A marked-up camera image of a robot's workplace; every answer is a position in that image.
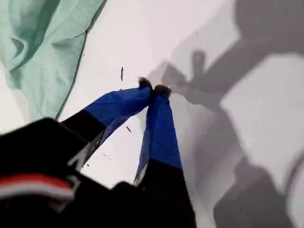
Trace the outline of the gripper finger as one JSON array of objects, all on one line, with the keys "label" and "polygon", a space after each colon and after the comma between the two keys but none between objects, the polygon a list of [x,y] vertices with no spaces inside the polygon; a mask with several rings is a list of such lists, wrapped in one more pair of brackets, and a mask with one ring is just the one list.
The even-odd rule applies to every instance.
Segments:
[{"label": "gripper finger", "polygon": [[158,227],[195,228],[169,102],[171,90],[157,85],[146,115],[139,165],[134,182],[151,207]]},{"label": "gripper finger", "polygon": [[152,85],[144,77],[136,88],[112,91],[62,121],[62,124],[87,141],[74,153],[68,165],[82,168],[105,140],[130,117],[146,108],[152,97]]}]

